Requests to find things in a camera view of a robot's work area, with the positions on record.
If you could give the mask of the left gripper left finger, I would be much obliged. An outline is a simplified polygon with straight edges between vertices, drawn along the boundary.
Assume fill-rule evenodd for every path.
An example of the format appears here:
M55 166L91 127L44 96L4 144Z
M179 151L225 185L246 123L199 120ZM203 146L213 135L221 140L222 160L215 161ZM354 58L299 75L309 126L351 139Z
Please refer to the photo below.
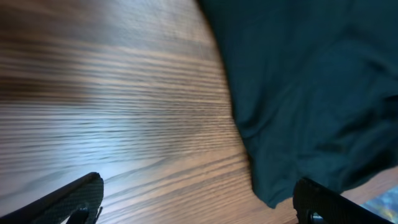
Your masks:
M97 172L51 192L50 194L1 217L1 223L22 224L95 224L102 212L104 180Z

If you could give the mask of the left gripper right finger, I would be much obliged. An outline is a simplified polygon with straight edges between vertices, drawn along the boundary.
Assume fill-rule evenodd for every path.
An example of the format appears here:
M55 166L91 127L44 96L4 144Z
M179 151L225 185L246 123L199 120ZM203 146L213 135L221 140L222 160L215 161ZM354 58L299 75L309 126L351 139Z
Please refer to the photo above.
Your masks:
M295 184L293 206L299 224L392 224L308 178Z

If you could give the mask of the black t-shirt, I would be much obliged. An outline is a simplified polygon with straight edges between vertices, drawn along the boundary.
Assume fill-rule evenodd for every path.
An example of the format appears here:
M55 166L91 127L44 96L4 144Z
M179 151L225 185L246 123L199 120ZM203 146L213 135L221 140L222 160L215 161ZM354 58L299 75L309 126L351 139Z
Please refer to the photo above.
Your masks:
M397 0L207 0L252 189L338 193L397 165Z

